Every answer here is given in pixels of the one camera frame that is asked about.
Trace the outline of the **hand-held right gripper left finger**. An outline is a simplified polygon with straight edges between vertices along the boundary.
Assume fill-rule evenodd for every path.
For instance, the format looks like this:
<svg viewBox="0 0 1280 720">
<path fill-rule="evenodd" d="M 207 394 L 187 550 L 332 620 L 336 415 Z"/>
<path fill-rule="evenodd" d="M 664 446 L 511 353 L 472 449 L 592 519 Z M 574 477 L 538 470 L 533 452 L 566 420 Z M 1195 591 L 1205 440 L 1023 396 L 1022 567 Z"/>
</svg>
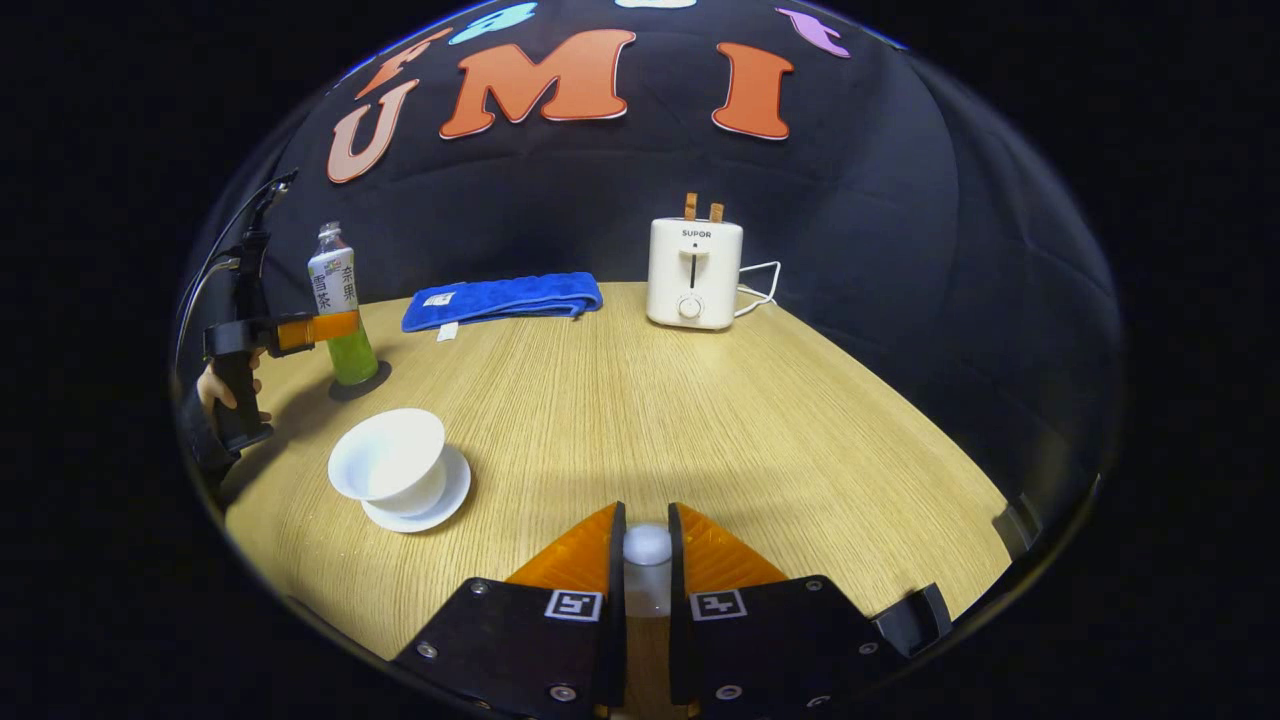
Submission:
<svg viewBox="0 0 1280 720">
<path fill-rule="evenodd" d="M 609 503 L 507 579 L 465 579 L 393 667 L 477 716 L 609 715 L 626 687 L 626 520 Z"/>
</svg>

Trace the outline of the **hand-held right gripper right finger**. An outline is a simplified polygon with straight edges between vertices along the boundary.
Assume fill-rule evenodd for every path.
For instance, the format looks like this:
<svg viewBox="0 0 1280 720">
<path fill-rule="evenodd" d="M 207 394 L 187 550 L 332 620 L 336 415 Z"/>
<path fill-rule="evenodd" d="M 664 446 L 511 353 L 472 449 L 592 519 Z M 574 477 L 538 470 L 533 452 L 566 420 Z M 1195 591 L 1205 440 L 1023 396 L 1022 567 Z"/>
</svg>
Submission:
<svg viewBox="0 0 1280 720">
<path fill-rule="evenodd" d="M 901 653 L 827 577 L 692 591 L 692 514 L 668 506 L 669 697 L 685 717 L 831 717 L 900 671 Z"/>
</svg>

